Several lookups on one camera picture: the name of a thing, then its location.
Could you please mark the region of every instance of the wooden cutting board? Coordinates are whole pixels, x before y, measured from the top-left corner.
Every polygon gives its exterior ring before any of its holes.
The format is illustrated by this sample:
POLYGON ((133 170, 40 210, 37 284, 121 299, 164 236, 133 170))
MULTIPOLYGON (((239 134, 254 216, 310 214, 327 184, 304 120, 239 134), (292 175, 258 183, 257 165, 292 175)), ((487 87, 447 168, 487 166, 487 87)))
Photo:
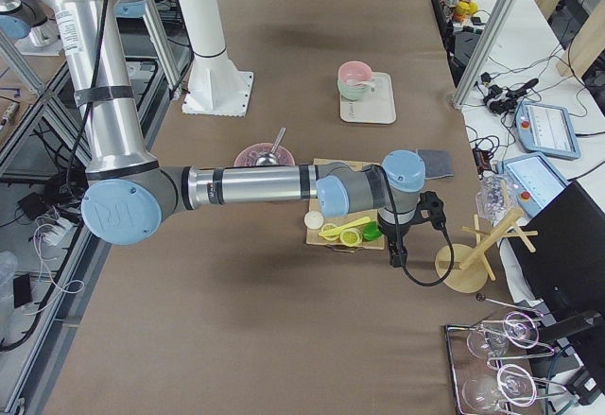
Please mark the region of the wooden cutting board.
MULTIPOLYGON (((333 162, 343 162, 343 163, 347 164, 348 166, 350 166, 351 169, 354 171, 360 171, 363 166, 372 164, 372 163, 366 163, 366 162, 349 162, 346 160, 325 160, 322 158, 316 158, 313 160, 313 164, 329 164, 329 163, 333 163, 333 162)), ((321 212, 320 203, 318 202, 317 199, 309 200, 309 212, 311 212, 311 211, 321 212)), ((378 211, 376 209, 372 209, 372 210, 364 210, 363 212, 355 212, 354 214, 348 214, 346 216, 332 216, 330 218, 325 218, 324 224, 325 223, 334 223, 337 226, 342 226, 343 224, 349 223, 351 221, 355 221, 356 219, 361 218, 363 216, 369 216, 372 219, 372 221, 376 221, 376 219, 378 218, 378 211)), ((330 242, 330 241, 325 240, 324 238, 320 237, 320 229, 317 229, 315 231, 312 231, 310 229, 306 230, 306 244, 307 245, 321 245, 321 246, 341 245, 339 240, 330 242)), ((359 247, 357 247, 357 248, 366 249, 366 250, 383 250, 385 248, 385 237, 383 235, 381 235, 379 238, 377 238, 376 240, 373 240, 372 242, 363 241, 363 242, 361 242, 361 245, 359 245, 359 247)))

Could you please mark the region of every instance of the black monitor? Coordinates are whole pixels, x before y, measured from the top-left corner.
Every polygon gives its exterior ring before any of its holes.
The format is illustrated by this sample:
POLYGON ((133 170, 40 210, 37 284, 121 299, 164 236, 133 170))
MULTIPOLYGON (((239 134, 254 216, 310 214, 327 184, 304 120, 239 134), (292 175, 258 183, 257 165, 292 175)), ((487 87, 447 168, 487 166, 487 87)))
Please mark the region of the black monitor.
MULTIPOLYGON (((529 252, 511 239, 521 269, 556 321, 595 310, 605 316, 605 214, 578 182, 569 184, 523 229, 538 231, 529 252)), ((605 392, 605 325, 569 336, 579 358, 605 392)))

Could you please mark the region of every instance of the wine glass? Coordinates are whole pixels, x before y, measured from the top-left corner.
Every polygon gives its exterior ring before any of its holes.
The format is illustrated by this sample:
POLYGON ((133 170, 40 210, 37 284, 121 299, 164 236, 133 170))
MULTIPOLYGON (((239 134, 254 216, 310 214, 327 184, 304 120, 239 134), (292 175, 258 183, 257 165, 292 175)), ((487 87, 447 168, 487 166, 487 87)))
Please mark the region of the wine glass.
POLYGON ((464 402, 477 413, 512 413, 506 403, 514 406, 531 406, 536 400, 536 384, 523 368, 505 365, 496 376, 480 374, 464 382, 462 397, 464 402))
MULTIPOLYGON (((487 360, 488 366, 495 369, 492 364, 496 359, 527 358, 527 355, 508 356, 510 344, 521 349, 531 349, 539 344, 538 325, 534 319, 520 311, 509 312, 502 320, 483 320, 474 328, 466 338, 466 345, 474 356, 487 360)), ((550 356, 552 348, 545 344, 546 352, 535 355, 550 356)))

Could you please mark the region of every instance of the power strip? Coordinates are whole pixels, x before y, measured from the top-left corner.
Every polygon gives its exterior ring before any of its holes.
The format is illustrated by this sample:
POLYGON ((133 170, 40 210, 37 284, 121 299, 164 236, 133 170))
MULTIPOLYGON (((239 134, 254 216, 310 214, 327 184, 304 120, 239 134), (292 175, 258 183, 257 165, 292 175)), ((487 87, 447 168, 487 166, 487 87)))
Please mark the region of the power strip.
POLYGON ((46 245, 56 247, 73 227, 69 220, 59 217, 57 224, 53 224, 50 230, 42 234, 42 240, 46 245))

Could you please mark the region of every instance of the white cable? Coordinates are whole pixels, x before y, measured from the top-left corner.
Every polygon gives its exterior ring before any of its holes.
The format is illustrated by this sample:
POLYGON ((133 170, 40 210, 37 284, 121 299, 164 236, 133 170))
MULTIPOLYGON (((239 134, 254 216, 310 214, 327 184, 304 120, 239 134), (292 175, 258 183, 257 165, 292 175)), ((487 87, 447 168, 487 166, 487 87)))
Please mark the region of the white cable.
POLYGON ((38 274, 38 282, 41 280, 42 275, 43 275, 43 271, 45 270, 45 272, 48 274, 48 279, 50 280, 50 283, 59 291, 50 301, 48 301, 46 303, 45 306, 43 306, 42 308, 38 309, 37 311, 33 311, 30 313, 23 313, 25 316, 33 316, 36 315, 38 313, 41 313, 44 311, 44 309, 46 309, 48 306, 50 306, 61 294, 78 294, 79 292, 81 292, 84 287, 86 286, 84 284, 84 282, 82 280, 70 280, 67 283, 65 283, 65 285, 61 286, 59 284, 57 284, 57 282, 55 281, 55 279, 53 278, 52 275, 52 269, 46 264, 46 261, 51 261, 51 260, 56 260, 57 257, 53 257, 53 258, 44 258, 43 257, 43 252, 42 252, 42 244, 43 244, 43 234, 41 233, 41 230, 44 227, 53 227, 53 224, 51 223, 40 223, 40 221, 44 221, 44 220, 49 220, 49 221, 54 221, 55 223, 58 222, 58 219, 56 217, 52 217, 50 215, 44 214, 41 216, 38 216, 36 218, 36 224, 38 225, 34 231, 34 234, 32 236, 32 244, 34 247, 34 251, 36 252, 36 255, 38 256, 38 259, 40 261, 40 272, 38 274), (79 288, 78 290, 70 290, 68 287, 74 283, 78 283, 79 284, 79 288))

